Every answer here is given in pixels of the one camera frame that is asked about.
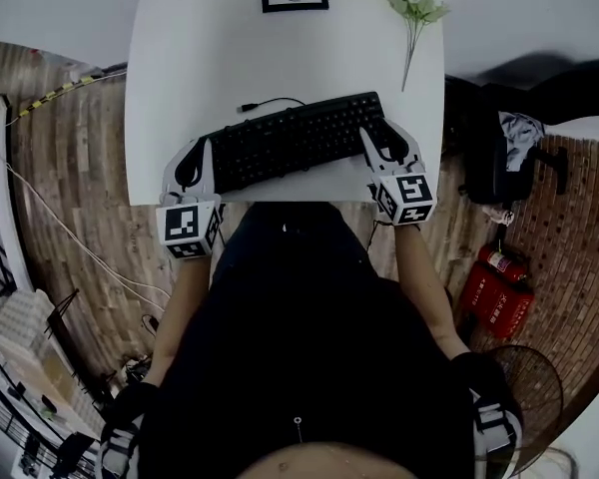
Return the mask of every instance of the red fire extinguisher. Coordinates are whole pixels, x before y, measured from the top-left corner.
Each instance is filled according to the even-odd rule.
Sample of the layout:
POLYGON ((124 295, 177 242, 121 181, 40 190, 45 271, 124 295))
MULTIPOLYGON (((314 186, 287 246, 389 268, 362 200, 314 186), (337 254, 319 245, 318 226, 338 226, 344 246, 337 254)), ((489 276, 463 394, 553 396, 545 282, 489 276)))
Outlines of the red fire extinguisher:
POLYGON ((478 259, 489 264, 511 283, 523 280, 528 274, 528 266, 518 260, 506 256, 493 244, 487 244, 479 251, 478 259))

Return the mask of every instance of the fire extinguisher label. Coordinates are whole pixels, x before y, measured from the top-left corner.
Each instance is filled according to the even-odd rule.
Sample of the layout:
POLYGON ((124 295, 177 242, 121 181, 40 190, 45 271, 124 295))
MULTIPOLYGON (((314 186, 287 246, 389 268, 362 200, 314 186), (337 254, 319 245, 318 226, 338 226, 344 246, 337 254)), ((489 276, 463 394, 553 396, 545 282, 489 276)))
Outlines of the fire extinguisher label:
POLYGON ((490 315, 490 322, 491 323, 496 323, 497 322, 497 318, 499 317, 499 314, 501 313, 501 311, 503 310, 504 305, 506 304, 506 301, 508 300, 508 298, 506 297, 506 295, 502 292, 499 295, 499 299, 497 299, 497 304, 495 305, 495 309, 492 311, 492 314, 490 315))
POLYGON ((505 272, 512 260, 504 256, 503 253, 494 251, 488 256, 488 262, 496 267, 499 271, 505 272))

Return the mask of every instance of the white cable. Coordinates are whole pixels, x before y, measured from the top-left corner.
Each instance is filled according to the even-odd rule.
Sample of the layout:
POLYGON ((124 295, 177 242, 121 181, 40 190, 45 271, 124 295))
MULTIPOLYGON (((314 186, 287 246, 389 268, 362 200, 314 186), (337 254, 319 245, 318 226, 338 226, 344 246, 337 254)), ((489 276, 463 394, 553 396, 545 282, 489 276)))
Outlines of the white cable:
POLYGON ((117 282, 119 285, 121 285, 124 289, 132 292, 135 296, 137 296, 139 299, 142 299, 143 301, 150 303, 151 305, 153 305, 154 307, 158 308, 161 312, 164 312, 164 309, 162 307, 160 307, 159 305, 157 305, 156 303, 150 301, 148 298, 143 297, 141 294, 139 294, 137 291, 131 289, 130 287, 128 287, 125 283, 123 283, 121 281, 121 279, 125 280, 126 282, 132 283, 134 285, 139 285, 141 287, 148 287, 150 289, 155 289, 159 292, 161 292, 163 295, 165 295, 167 298, 170 298, 171 296, 164 291, 163 289, 161 289, 160 287, 157 287, 156 285, 150 285, 150 284, 146 284, 146 283, 141 283, 141 282, 135 282, 133 280, 130 280, 129 278, 126 278, 125 276, 123 276, 122 274, 117 273, 115 270, 113 270, 108 264, 106 264, 102 259, 100 259, 97 255, 95 255, 92 251, 89 250, 89 248, 83 244, 77 236, 75 236, 73 234, 73 232, 67 227, 65 226, 65 224, 60 220, 60 218, 55 214, 55 212, 49 207, 49 205, 45 202, 45 200, 42 198, 42 196, 36 191, 35 188, 33 188, 31 186, 31 184, 25 180, 22 176, 20 176, 16 171, 13 170, 13 168, 11 167, 11 165, 9 165, 9 163, 4 160, 4 158, 2 158, 0 156, 0 161, 5 165, 5 167, 7 168, 7 170, 9 170, 11 172, 11 174, 13 174, 16 178, 18 178, 18 180, 20 180, 25 187, 27 187, 31 193, 38 199, 38 201, 40 201, 40 203, 42 204, 42 206, 45 208, 45 210, 47 210, 49 212, 49 215, 51 215, 53 217, 53 219, 60 225, 60 227, 69 235, 69 237, 78 244, 78 246, 90 257, 92 258, 96 264, 101 267, 106 273, 108 273, 115 282, 117 282))

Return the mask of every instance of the brick wall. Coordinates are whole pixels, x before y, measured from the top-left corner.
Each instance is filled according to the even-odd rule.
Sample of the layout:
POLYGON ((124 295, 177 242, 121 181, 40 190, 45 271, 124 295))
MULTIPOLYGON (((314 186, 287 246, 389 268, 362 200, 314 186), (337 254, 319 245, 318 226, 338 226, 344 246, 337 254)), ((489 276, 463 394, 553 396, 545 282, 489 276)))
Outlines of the brick wall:
MULTIPOLYGON (((564 429, 599 391, 599 142, 564 137, 542 142, 542 149, 553 154, 559 146, 568 150, 566 194, 556 196, 556 176, 537 162, 532 195, 513 208, 516 219, 506 236, 507 244, 531 258, 536 300, 530 314, 514 338, 500 341, 479 329, 471 347, 485 350, 509 342, 547 356, 563 385, 564 429)), ((525 389, 526 407, 545 408, 554 385, 532 365, 523 374, 519 388, 525 389)), ((549 411, 539 408, 533 423, 540 426, 553 417, 549 411)))

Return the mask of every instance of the white box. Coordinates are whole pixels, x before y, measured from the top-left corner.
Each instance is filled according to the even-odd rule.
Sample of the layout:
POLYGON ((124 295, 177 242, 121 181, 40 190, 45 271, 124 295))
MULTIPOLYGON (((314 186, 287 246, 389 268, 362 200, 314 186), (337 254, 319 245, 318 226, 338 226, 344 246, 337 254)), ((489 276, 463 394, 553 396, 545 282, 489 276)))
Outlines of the white box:
POLYGON ((177 259, 211 255, 220 228, 216 202, 157 208, 160 243, 177 259))
POLYGON ((99 439, 104 420, 47 333, 53 303, 44 291, 17 290, 0 304, 0 353, 27 388, 58 409, 51 421, 65 431, 99 439))
POLYGON ((376 200, 394 226, 427 221, 437 205, 424 173, 377 176, 376 200))

